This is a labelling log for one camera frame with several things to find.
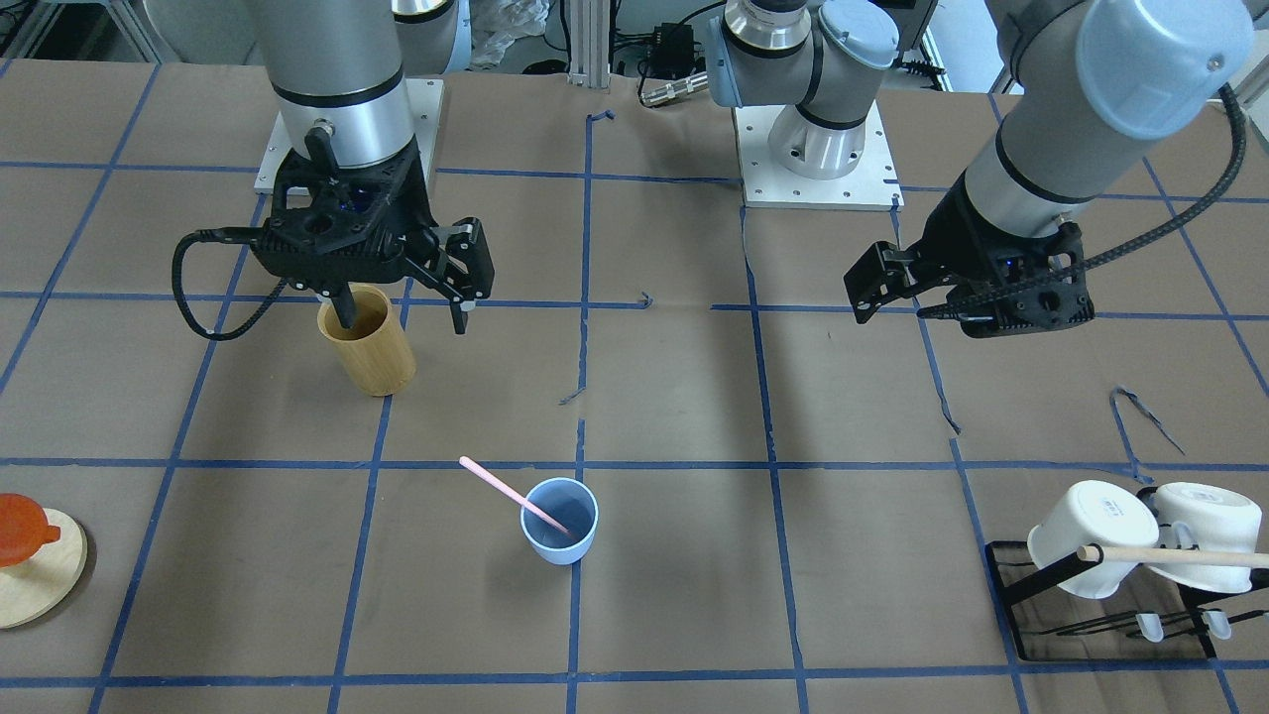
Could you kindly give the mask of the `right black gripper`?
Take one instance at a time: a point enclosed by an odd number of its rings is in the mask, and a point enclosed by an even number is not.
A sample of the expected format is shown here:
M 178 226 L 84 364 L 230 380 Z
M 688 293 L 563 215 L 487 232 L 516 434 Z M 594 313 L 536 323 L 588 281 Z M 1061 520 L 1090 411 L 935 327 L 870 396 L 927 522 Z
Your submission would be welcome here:
M 345 330 L 359 313 L 352 282 L 421 282 L 452 302 L 457 335 L 467 334 L 473 301 L 492 294 L 482 224 L 431 217 L 416 140 L 367 167 L 340 167 L 332 140 L 305 140 L 283 160 L 272 216 L 250 247 L 272 275 L 326 290 Z

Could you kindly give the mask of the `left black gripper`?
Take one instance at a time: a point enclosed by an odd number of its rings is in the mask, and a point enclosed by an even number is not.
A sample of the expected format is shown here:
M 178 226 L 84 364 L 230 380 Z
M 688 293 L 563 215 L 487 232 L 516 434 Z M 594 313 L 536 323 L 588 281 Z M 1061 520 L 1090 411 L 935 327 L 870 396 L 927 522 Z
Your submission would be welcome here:
M 1062 223 L 1042 238 L 1009 235 L 980 216 L 958 178 L 916 243 L 902 250 L 876 241 L 843 282 L 857 322 L 895 299 L 948 288 L 945 304 L 967 337 L 1009 337 L 1075 328 L 1096 317 L 1085 276 L 1055 276 L 1082 257 L 1077 223 Z

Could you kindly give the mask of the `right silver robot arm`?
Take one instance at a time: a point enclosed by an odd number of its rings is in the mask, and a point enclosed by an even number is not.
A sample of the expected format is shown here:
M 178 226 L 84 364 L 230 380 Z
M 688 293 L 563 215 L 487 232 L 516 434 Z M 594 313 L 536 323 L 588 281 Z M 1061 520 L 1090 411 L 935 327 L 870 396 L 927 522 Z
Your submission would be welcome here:
M 431 217 L 398 38 L 409 23 L 453 19 L 453 3 L 249 1 L 246 10 L 291 150 L 266 222 L 178 241 L 178 312 L 199 337 L 241 337 L 244 328 L 201 325 L 181 278 L 187 249 L 230 243 L 249 247 L 282 289 L 327 298 L 344 328 L 358 315 L 355 282 L 414 279 L 447 298 L 464 334 L 470 311 L 492 294 L 495 268 L 477 218 L 443 226 Z

